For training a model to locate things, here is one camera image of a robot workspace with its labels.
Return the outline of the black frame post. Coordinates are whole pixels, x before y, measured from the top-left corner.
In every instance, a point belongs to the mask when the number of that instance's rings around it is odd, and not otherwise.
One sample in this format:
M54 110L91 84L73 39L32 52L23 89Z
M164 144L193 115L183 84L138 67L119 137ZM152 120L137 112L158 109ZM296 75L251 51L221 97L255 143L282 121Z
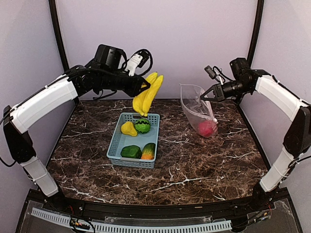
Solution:
M67 55L66 55L65 47L64 47L64 42L63 42L63 38L62 38L62 34L61 34L61 28L60 28L60 24L59 24L56 0L48 0L48 2L49 2L49 9L50 9L50 15L51 15L51 20L52 20L52 26L53 26L54 37L56 40L59 57L61 60L63 70L66 71L69 69L69 63L68 63L68 59L67 59Z
M247 55L247 62L250 66L253 63L253 59L255 56L255 51L256 51L256 47L257 47L257 42L258 42L259 32L260 32L260 26L261 26L261 21L262 21L263 10L264 10L264 0L257 0L254 26L253 26L250 46L249 46L248 55Z

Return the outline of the green toy bell pepper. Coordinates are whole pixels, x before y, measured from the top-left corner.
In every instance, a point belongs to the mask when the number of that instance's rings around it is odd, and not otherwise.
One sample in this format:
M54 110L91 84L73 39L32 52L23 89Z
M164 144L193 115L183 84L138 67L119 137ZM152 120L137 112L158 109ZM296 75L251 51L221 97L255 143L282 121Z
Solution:
M133 159L140 159L142 156L142 151L139 146L130 145L122 148L121 150L121 157L124 158L133 158Z

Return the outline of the yellow toy banana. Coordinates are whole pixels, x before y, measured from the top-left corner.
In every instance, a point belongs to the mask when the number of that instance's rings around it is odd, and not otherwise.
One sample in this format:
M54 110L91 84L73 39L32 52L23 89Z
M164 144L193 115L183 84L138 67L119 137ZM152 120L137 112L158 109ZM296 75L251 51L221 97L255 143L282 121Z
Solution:
M156 97L160 87L162 86L164 80L164 76L160 75L156 78L156 80L151 84L151 87L148 89L141 107L141 113L140 115L143 117L147 117L149 110L151 108L152 102L154 98Z
M133 98L132 106L135 112L139 113L142 117L145 116L145 113L142 110L144 99L148 93L148 91L151 89L153 83L157 79L158 73L154 72L150 74L145 80L151 85L147 90L140 93L138 96Z

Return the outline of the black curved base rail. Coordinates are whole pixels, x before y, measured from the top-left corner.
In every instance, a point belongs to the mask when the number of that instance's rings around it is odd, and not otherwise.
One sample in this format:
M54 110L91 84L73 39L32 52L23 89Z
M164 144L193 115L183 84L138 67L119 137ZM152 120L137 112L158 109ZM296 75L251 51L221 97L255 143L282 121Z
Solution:
M271 201L256 209L250 207L250 201L252 201L252 197L201 204L147 206L108 204L65 198L67 205L63 207L63 210L66 214L86 220L103 220L106 217L175 219L178 217L212 216L213 219L223 217L232 220L234 225L245 225L250 222L251 215L256 211L268 210L272 216L279 216L277 205L280 204L284 209L284 216L296 218L296 212L287 188L277 190Z

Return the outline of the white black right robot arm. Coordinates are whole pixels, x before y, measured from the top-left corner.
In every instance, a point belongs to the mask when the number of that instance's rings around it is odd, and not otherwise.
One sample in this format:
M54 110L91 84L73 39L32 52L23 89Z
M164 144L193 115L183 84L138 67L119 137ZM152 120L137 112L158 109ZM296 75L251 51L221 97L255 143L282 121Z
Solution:
M233 75L233 80L220 81L207 91L198 86L193 94L181 96L182 107L192 115L215 121L210 104L212 101L221 102L229 97L256 91L282 110L291 125L279 157L259 183L260 189L268 193L288 178L296 163L301 161L301 155L311 146L311 106L264 70L242 68L233 71Z

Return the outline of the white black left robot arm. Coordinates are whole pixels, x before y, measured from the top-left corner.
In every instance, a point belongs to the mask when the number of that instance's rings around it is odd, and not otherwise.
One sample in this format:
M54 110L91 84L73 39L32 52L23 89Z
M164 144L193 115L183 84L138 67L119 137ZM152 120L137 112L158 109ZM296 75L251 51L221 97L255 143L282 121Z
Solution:
M26 100L4 109L0 122L3 124L4 136L13 160L31 176L43 194L50 197L49 203L57 211L65 211L69 202L59 194L56 181L37 157L28 130L57 107L91 90L123 91L130 97L136 97L150 86L141 75L131 76L121 71L109 72L99 68L75 66Z

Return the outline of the green toy watermelon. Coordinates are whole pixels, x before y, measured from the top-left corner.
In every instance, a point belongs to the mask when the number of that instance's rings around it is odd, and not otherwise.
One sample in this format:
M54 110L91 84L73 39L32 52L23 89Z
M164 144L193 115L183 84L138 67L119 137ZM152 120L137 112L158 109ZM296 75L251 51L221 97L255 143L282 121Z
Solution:
M151 124L148 119L141 118L137 120L134 124L136 131L139 134L146 134L150 131L151 129Z

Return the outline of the black left frame post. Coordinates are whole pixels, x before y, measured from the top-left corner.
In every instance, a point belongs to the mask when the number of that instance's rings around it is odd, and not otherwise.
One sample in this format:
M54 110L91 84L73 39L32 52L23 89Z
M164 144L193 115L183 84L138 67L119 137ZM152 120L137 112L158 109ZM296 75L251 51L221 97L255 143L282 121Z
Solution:
M59 57L61 60L63 70L66 71L69 69L69 63L68 63L68 59L67 59L67 55L66 55L65 47L64 47L64 42L63 42L63 38L62 38L62 34L61 34L61 28L60 28L60 24L59 24L56 0L48 0L48 2L49 2L49 9L50 9L50 15L51 15L51 20L52 20L52 26L53 26L54 37L56 40Z

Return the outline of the yellow toy lemon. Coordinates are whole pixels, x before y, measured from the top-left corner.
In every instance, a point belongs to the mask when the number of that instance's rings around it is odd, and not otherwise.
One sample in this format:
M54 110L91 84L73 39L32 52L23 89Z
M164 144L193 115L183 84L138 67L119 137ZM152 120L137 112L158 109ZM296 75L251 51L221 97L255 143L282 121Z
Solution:
M135 129L134 123L131 121L127 121L124 124L122 124L121 132L124 135L129 135L129 136L133 136L133 137L138 135L138 132Z

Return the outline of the clear zip top bag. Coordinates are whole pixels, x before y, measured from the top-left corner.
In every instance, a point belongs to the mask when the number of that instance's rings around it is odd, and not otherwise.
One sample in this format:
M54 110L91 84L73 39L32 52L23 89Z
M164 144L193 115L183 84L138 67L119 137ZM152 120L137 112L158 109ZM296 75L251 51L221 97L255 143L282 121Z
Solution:
M200 99L200 96L203 93L204 89L198 85L180 83L180 102L183 112L186 115L190 125L198 134L199 123L209 120L218 124L218 121L213 114L210 102Z

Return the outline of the black right frame post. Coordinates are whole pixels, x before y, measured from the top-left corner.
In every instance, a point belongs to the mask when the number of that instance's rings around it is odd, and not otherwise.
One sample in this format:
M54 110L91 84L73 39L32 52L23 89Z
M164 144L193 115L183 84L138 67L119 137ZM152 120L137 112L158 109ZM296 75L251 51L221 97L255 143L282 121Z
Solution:
M247 62L250 66L253 63L253 59L255 56L255 51L256 51L256 47L257 47L257 42L258 42L259 32L260 32L260 26L261 26L261 21L262 21L263 10L264 10L264 0L257 0L254 26L253 26L250 46L249 46L248 55L247 55Z

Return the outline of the green orange toy mango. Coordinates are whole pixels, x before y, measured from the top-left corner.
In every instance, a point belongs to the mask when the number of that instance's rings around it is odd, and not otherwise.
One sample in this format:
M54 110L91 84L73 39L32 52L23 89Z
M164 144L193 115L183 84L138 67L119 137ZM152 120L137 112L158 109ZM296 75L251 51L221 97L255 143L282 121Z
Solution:
M155 149L156 149L155 143L146 144L142 150L141 159L153 160L155 157Z

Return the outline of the red toy apple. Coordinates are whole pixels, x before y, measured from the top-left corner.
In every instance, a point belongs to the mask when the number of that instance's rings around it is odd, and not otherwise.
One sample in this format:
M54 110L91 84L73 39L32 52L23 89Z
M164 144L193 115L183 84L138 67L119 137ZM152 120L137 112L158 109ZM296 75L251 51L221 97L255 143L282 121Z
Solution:
M198 132L203 137L210 137L217 132L217 124L209 120L201 122L198 125Z

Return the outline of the light blue plastic basket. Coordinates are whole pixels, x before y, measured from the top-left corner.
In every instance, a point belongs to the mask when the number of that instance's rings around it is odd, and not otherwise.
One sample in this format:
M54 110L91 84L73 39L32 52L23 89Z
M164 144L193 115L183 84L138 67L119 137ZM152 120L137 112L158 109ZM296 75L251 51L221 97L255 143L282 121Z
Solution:
M138 133L136 136L124 134L121 127L125 123L130 123L132 130L147 123L147 132ZM149 114L146 119L143 119L138 113L120 114L106 154L111 163L115 166L154 168L159 125L159 114Z

